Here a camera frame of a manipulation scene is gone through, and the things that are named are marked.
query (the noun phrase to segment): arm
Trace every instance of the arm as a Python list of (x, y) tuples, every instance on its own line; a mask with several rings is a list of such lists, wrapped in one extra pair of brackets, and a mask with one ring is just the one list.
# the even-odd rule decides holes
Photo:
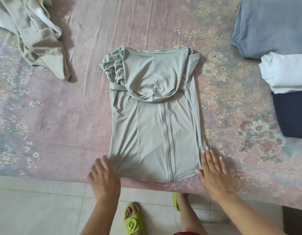
[(242, 235), (285, 235), (235, 194), (222, 157), (218, 160), (215, 153), (206, 148), (201, 155), (201, 163), (202, 171), (196, 172), (205, 190), (219, 203)]
[(97, 203), (80, 235), (109, 235), (121, 192), (120, 179), (103, 156), (92, 165), (88, 180)]

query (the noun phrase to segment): light gray clothing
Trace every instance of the light gray clothing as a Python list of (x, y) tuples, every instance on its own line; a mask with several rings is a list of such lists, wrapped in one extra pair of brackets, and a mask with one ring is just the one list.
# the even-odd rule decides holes
[(241, 0), (231, 44), (245, 58), (302, 54), (302, 0)]
[(110, 82), (110, 160), (122, 177), (176, 182), (201, 168), (199, 101), (192, 74), (199, 58), (187, 47), (120, 47), (99, 64)]
[(30, 65), (50, 68), (59, 79), (68, 80), (61, 29), (53, 24), (44, 5), (51, 0), (0, 0), (0, 27), (18, 36), (23, 58)]

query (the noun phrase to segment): pink floral bedsheet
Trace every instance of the pink floral bedsheet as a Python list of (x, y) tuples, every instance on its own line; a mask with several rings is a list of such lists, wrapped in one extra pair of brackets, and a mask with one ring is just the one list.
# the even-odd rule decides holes
[[(98, 66), (104, 55), (121, 45), (189, 46), (202, 54), (195, 70), (202, 132), (224, 155), (236, 191), (302, 209), (302, 140), (282, 136), (259, 61), (230, 45), (239, 1), (53, 0), (70, 82), (30, 67), (16, 36), (0, 28), (0, 175), (85, 182), (111, 139), (108, 80)], [(204, 193), (197, 177), (122, 185)]]

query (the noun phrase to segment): folded clothes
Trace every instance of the folded clothes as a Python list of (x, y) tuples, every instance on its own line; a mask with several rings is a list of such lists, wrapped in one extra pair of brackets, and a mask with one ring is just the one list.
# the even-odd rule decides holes
[(275, 93), (302, 90), (302, 54), (279, 55), (270, 52), (259, 64), (262, 78)]
[(44, 5), (51, 0), (0, 0), (0, 27), (16, 34), (23, 58), (30, 65), (50, 68), (59, 78), (70, 73), (60, 38), (61, 29), (53, 24)]
[(302, 0), (241, 0), (231, 44), (245, 58), (302, 54)]
[(302, 91), (272, 95), (282, 134), (302, 138)]

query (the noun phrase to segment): foot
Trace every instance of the foot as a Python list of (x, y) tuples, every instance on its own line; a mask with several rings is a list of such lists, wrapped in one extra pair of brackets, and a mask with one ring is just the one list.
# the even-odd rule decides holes
[(187, 193), (177, 193), (177, 205), (180, 207), (182, 204), (189, 204)]
[[(125, 214), (125, 219), (129, 218), (131, 216), (133, 216), (134, 214), (136, 214), (138, 212), (137, 207), (135, 206), (135, 204), (131, 204), (130, 207), (128, 207), (126, 214)], [(133, 235), (144, 235), (143, 234), (143, 230), (140, 230), (138, 232), (133, 233)]]

